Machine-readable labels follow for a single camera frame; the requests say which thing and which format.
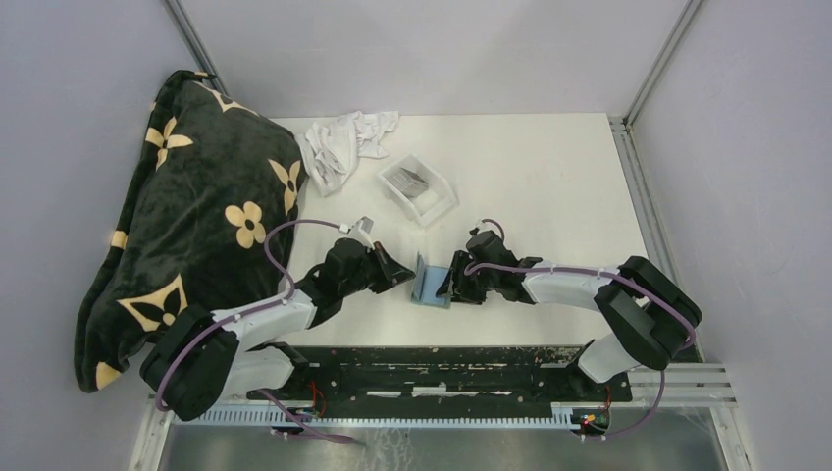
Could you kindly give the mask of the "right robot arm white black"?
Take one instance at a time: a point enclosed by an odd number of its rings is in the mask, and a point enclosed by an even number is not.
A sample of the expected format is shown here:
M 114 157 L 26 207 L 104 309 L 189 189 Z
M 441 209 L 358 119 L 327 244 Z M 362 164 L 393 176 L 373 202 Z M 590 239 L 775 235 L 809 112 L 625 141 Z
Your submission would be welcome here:
M 491 292 L 509 302 L 562 304 L 603 317 L 609 334 L 585 345 L 566 375 L 567 389 L 580 400 L 595 398 L 607 381 L 636 367 L 664 370 L 695 343 L 702 321 L 693 300 L 645 257 L 612 268 L 555 264 L 518 258 L 500 235 L 474 231 L 454 253 L 436 295 L 480 305 Z

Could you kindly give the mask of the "clear plastic card box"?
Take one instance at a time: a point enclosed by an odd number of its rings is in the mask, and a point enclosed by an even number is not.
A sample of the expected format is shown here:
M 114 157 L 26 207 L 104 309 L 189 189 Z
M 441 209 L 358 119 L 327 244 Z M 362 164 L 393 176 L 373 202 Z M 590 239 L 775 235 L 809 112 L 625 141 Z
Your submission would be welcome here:
M 385 197 L 409 221 L 424 229 L 459 205 L 448 179 L 418 155 L 407 154 L 390 163 L 377 174 L 377 179 Z

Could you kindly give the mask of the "green leather card holder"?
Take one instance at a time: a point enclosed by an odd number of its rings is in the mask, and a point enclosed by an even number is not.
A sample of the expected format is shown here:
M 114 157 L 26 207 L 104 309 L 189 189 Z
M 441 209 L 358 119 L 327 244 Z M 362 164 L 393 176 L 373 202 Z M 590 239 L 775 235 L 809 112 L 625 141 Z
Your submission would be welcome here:
M 427 257 L 418 252 L 410 301 L 416 305 L 448 309 L 450 298 L 438 294 L 448 272 L 447 267 L 431 265 Z

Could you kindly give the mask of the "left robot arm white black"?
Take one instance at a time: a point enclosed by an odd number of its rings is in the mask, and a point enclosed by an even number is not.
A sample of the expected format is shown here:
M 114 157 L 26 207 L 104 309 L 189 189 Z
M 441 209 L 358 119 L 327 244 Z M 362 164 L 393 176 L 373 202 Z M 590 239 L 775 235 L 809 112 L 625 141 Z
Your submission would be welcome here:
M 350 295 L 365 289 L 381 294 L 414 277 L 379 242 L 341 238 L 292 293 L 232 309 L 187 307 L 145 358 L 140 376 L 160 405 L 184 421 L 222 398 L 260 388 L 298 398 L 307 390 L 308 372 L 272 340 L 323 324 Z

